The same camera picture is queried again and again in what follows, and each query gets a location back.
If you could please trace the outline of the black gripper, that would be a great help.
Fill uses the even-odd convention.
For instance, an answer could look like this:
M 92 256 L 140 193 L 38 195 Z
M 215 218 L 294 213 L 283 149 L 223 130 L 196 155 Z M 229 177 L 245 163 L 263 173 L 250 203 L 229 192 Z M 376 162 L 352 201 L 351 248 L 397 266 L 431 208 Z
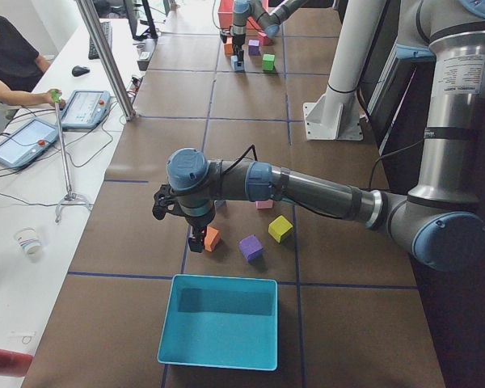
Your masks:
M 242 49 L 244 45 L 244 35 L 233 35 L 232 45 L 236 49 L 237 63 L 238 65 L 244 64 L 244 50 Z
M 198 217 L 185 217 L 192 228 L 192 236 L 188 238 L 188 247 L 191 252 L 201 253 L 204 250 L 207 227 L 214 218 L 215 213 L 206 213 Z

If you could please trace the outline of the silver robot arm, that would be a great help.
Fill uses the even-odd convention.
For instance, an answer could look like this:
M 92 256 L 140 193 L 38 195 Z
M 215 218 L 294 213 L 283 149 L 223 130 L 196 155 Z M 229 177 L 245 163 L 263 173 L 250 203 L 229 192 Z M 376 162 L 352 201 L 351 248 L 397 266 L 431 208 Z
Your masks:
M 389 236 L 420 263 L 443 272 L 464 268 L 485 251 L 485 221 L 472 174 L 485 108 L 485 1 L 403 1 L 394 42 L 398 59 L 434 61 L 424 135 L 379 162 L 399 187 L 407 168 L 417 184 L 406 194 L 334 183 L 260 162 L 253 148 L 234 161 L 199 150 L 175 151 L 153 214 L 183 217 L 192 251 L 202 251 L 219 200 L 286 201 Z
M 247 20 L 253 18 L 261 30 L 269 37 L 274 37 L 280 25 L 287 20 L 293 12 L 307 3 L 307 0 L 285 0 L 271 13 L 268 13 L 261 1 L 236 0 L 232 7 L 232 24 L 230 34 L 232 36 L 232 48 L 236 63 L 244 62 L 243 45 L 246 42 Z

